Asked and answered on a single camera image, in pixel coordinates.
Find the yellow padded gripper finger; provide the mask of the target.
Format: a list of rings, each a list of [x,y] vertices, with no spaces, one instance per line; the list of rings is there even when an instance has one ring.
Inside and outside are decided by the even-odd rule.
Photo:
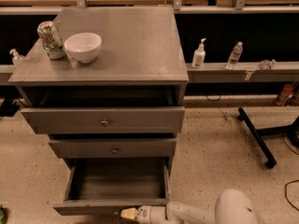
[[[134,207],[123,209],[121,211],[121,217],[128,220],[136,220],[137,210]]]

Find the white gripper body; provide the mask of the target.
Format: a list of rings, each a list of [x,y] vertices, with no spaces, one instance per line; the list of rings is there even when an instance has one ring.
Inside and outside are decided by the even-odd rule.
[[[154,207],[142,205],[137,209],[136,221],[140,224],[154,224]]]

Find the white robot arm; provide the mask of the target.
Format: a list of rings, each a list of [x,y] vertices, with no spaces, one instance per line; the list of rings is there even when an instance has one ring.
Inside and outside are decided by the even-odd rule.
[[[123,209],[121,217],[139,224],[265,224],[251,199],[238,189],[223,191],[213,213],[172,201]]]

